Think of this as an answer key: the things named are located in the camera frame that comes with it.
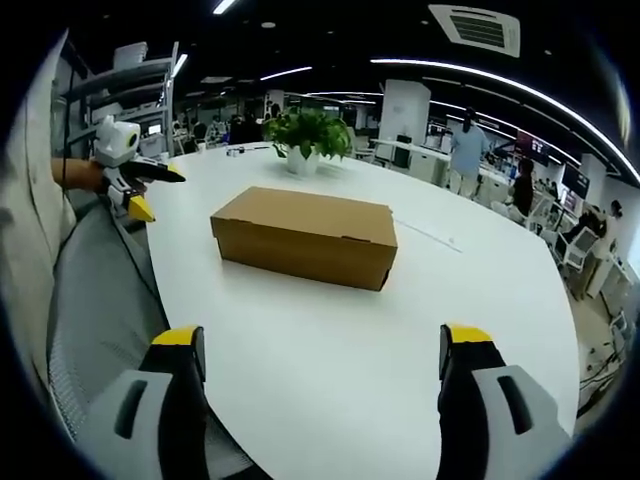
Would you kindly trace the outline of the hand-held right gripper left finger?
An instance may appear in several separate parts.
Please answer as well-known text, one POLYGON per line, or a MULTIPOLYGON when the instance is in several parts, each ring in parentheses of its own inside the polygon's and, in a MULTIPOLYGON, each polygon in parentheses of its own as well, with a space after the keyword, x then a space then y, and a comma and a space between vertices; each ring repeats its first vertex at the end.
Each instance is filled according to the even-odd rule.
POLYGON ((166 330, 92 402, 76 446, 107 479, 207 479, 204 330, 166 330))

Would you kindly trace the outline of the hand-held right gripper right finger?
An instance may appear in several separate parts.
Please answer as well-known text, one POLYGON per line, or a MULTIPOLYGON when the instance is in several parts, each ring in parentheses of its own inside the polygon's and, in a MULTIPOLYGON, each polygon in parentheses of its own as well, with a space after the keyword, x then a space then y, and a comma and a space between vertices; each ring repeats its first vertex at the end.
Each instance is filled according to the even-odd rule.
POLYGON ((439 479, 539 479, 570 444, 554 398, 476 327, 440 327, 439 380, 439 479))

